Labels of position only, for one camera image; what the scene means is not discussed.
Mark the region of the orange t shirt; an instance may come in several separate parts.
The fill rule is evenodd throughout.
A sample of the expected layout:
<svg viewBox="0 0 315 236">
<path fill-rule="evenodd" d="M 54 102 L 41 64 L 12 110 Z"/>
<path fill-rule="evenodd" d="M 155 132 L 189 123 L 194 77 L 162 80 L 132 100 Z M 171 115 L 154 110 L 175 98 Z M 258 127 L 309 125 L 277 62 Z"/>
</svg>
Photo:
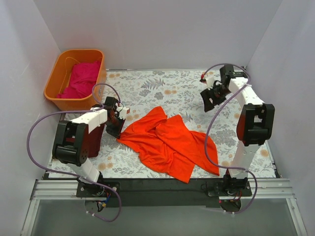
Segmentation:
<svg viewBox="0 0 315 236">
<path fill-rule="evenodd" d="M 180 115 L 168 117 L 161 106 L 129 125 L 117 140 L 138 153 L 149 169 L 188 183 L 195 166 L 219 175 L 215 143 L 188 130 Z"/>
</svg>

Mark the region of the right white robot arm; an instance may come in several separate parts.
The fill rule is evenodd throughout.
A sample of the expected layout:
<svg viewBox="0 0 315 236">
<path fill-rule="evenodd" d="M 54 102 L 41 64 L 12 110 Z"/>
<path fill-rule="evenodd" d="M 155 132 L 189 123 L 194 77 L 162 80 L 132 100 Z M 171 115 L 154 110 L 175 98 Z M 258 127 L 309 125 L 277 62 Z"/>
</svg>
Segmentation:
<svg viewBox="0 0 315 236">
<path fill-rule="evenodd" d="M 208 196 L 251 195 L 248 176 L 249 167 L 259 148 L 272 135 L 275 107 L 261 100 L 250 85 L 251 77 L 247 71 L 233 64 L 219 64 L 220 80 L 203 73 L 200 82 L 207 85 L 200 94 L 204 103 L 204 111 L 208 112 L 215 106 L 222 111 L 233 98 L 237 99 L 241 114 L 236 127 L 239 140 L 235 156 L 230 166 L 217 165 L 226 170 L 221 179 L 205 184 Z"/>
</svg>

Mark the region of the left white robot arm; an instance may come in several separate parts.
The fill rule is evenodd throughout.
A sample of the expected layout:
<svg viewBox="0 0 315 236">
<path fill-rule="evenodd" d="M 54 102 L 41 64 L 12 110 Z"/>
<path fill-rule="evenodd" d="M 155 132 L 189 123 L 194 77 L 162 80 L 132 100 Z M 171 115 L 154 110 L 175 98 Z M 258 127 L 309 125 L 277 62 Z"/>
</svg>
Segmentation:
<svg viewBox="0 0 315 236">
<path fill-rule="evenodd" d="M 69 166 L 77 180 L 92 196 L 105 194 L 104 178 L 90 158 L 98 156 L 103 132 L 116 139 L 121 136 L 130 108 L 118 99 L 107 97 L 102 105 L 95 104 L 89 112 L 72 120 L 62 120 L 57 126 L 52 155 Z"/>
</svg>

